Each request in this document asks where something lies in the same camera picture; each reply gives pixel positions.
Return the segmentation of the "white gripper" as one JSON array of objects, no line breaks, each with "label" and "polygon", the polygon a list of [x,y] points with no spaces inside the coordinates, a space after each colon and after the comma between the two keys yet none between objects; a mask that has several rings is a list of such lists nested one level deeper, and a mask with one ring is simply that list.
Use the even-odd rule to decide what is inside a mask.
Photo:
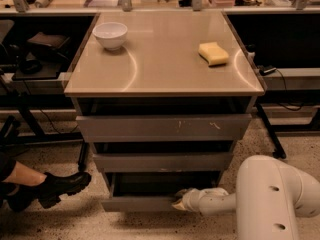
[{"label": "white gripper", "polygon": [[182,189],[175,195],[172,207],[196,213],[224,213],[228,211],[229,193],[223,188]]}]

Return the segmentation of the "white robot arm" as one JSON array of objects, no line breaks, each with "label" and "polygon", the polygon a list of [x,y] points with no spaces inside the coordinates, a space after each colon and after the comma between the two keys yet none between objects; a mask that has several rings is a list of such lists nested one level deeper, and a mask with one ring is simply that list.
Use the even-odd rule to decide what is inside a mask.
[{"label": "white robot arm", "polygon": [[234,212],[238,240],[299,240],[296,219],[320,214],[320,182],[272,157],[255,155],[239,167],[236,191],[183,189],[172,206],[204,216]]}]

